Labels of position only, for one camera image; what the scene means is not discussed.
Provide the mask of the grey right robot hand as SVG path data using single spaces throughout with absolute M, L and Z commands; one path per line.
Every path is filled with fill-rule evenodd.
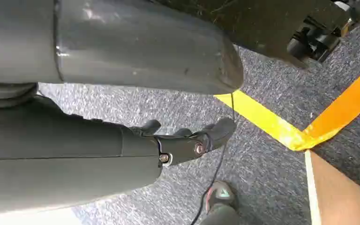
M 214 25 L 147 0 L 0 0 L 0 214 L 74 206 L 152 184 L 223 146 L 236 124 L 157 135 L 63 112 L 39 83 L 229 94 L 243 83 Z

